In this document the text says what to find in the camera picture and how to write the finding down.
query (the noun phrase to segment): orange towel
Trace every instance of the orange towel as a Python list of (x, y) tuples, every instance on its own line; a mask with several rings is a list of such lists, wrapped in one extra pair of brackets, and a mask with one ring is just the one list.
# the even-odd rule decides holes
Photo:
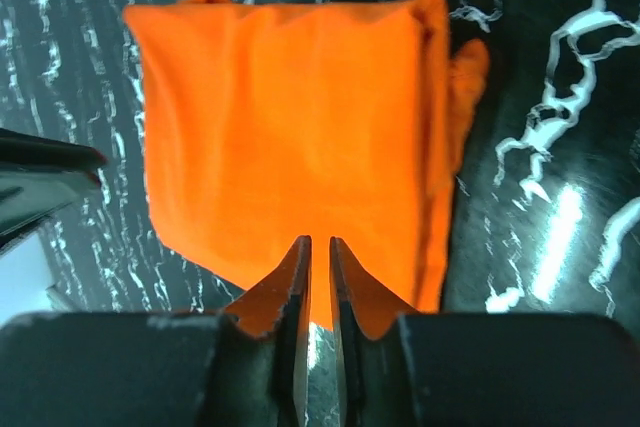
[(244, 289), (300, 234), (311, 320), (331, 328), (329, 237), (436, 311), (451, 197), (488, 55), (449, 58), (445, 0), (128, 7), (160, 239)]

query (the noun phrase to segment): black object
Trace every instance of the black object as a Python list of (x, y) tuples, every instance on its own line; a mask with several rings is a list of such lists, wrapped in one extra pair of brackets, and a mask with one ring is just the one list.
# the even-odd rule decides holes
[(99, 189), (95, 149), (0, 129), (0, 253), (53, 211)]
[[(342, 425), (636, 426), (640, 356), (589, 315), (423, 315), (331, 241)], [(311, 239), (224, 311), (26, 315), (0, 425), (304, 425)]]

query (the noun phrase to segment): marble table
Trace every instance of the marble table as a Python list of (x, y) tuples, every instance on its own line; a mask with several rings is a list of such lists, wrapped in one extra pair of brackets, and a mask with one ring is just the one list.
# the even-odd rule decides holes
[[(139, 50), (121, 11), (172, 1), (0, 0), (1, 125), (111, 158), (102, 195), (42, 230), (82, 309), (201, 311), (240, 293), (164, 248), (148, 218)], [(640, 0), (448, 1), (453, 47), (480, 36), (493, 66), (458, 176), (444, 308), (595, 312), (640, 337)], [(332, 425), (332, 344), (311, 333), (310, 425)]]

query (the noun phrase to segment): folded cloth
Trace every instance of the folded cloth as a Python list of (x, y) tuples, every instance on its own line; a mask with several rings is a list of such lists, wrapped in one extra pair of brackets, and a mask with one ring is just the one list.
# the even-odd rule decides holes
[(437, 311), (451, 200), (488, 55), (449, 58), (445, 0), (134, 5), (153, 226), (248, 289), (311, 235), (311, 320), (331, 328), (329, 238)]

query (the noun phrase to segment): fabric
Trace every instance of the fabric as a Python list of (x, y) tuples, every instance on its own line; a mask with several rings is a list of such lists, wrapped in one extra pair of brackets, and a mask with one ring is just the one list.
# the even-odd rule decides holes
[(248, 289), (313, 239), (311, 320), (331, 328), (329, 238), (436, 311), (455, 172), (488, 55), (449, 58), (445, 0), (127, 7), (162, 242)]

